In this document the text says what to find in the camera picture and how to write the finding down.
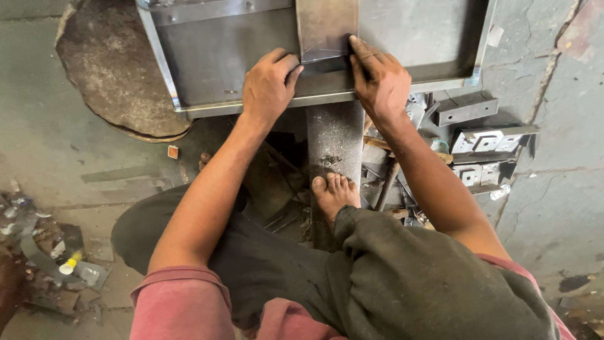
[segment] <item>gray floor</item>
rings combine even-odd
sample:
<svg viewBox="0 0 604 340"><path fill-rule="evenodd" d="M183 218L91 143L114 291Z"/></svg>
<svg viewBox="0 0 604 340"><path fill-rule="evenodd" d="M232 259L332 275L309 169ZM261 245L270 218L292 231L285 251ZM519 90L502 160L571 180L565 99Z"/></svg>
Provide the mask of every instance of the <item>gray floor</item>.
<svg viewBox="0 0 604 340"><path fill-rule="evenodd" d="M512 193L499 201L488 196L478 201L506 249L534 274L546 298L595 291L590 296L601 302L604 151L597 138L604 125L604 52L587 65L552 54L574 4L498 1L495 24L505 32L499 47L488 47L481 84L440 95L482 90L500 98L500 114L491 123L512 117L541 128L537 158L523 155ZM52 210L59 221L81 226L85 238L107 237L132 202L194 176L193 159L203 147L194 152L191 147L190 162L179 164L166 157L166 144L131 139L83 104L53 50L60 1L0 0L0 8L0 189L15 178L38 206ZM602 25L592 37L596 46L604 45ZM137 185L129 185L128 178L137 178ZM0 339L128 338L132 310L127 294L141 277L119 258L107 265L114 269L103 292L101 330L88 317L64 325L39 313L19 312ZM560 293L560 281L574 275L595 279Z"/></svg>

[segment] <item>toe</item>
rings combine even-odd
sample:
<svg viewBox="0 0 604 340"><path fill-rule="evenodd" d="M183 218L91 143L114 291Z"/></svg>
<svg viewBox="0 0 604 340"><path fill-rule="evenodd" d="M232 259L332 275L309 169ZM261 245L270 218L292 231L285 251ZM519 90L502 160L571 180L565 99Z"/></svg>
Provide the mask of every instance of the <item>toe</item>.
<svg viewBox="0 0 604 340"><path fill-rule="evenodd" d="M333 172L327 174L327 187L329 189L329 192L331 192L332 194L335 194L336 192L335 178L336 174L334 174Z"/></svg>
<svg viewBox="0 0 604 340"><path fill-rule="evenodd" d="M325 194L325 190L327 190L327 183L322 177L315 177L312 180L312 192L315 193L316 196L320 196Z"/></svg>
<svg viewBox="0 0 604 340"><path fill-rule="evenodd" d="M342 185L342 184L340 184L341 177L342 176L340 176L340 174L337 174L337 173L333 176L333 184L336 186L336 189L341 188L341 185Z"/></svg>
<svg viewBox="0 0 604 340"><path fill-rule="evenodd" d="M346 189L348 187L348 179L346 176L340 176L340 186L342 189Z"/></svg>
<svg viewBox="0 0 604 340"><path fill-rule="evenodd" d="M359 191L359 189L356 187L356 183L355 183L355 182L353 182L353 181L348 182L348 187L349 187L349 188L350 188L350 190L352 190L352 191L356 191L356 192L358 192L358 191Z"/></svg>

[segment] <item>left hand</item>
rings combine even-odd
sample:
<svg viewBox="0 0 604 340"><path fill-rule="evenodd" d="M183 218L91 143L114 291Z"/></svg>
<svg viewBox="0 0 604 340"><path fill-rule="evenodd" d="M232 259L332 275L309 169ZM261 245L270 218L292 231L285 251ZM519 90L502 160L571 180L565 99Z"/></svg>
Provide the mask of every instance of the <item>left hand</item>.
<svg viewBox="0 0 604 340"><path fill-rule="evenodd" d="M294 87L303 69L298 57L282 48L263 56L245 74L242 118L268 132L294 97Z"/></svg>

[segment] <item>forearm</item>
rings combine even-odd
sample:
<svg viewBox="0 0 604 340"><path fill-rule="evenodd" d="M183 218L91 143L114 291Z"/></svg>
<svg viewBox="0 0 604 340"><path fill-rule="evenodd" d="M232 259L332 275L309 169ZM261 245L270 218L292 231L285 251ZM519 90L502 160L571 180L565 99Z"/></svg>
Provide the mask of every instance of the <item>forearm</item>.
<svg viewBox="0 0 604 340"><path fill-rule="evenodd" d="M474 227L491 229L472 194L424 142L410 120L378 129L394 151L419 206L437 231L452 235Z"/></svg>
<svg viewBox="0 0 604 340"><path fill-rule="evenodd" d="M231 135L195 178L159 239L149 272L169 266L207 265L250 161L270 127L242 114Z"/></svg>

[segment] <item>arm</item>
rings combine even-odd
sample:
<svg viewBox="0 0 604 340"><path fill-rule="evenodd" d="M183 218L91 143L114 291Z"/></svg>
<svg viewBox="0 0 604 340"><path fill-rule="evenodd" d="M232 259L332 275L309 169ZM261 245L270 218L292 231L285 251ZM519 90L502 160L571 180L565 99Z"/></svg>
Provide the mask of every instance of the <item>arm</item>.
<svg viewBox="0 0 604 340"><path fill-rule="evenodd" d="M207 266L250 161L294 96L303 69L299 63L296 56L278 48L245 75L243 113L183 196L155 246L149 273L170 266Z"/></svg>
<svg viewBox="0 0 604 340"><path fill-rule="evenodd" d="M434 228L475 253L510 259L472 194L423 141L405 112L411 76L391 54L352 36L355 90L390 145L409 187ZM367 70L370 78L364 74Z"/></svg>

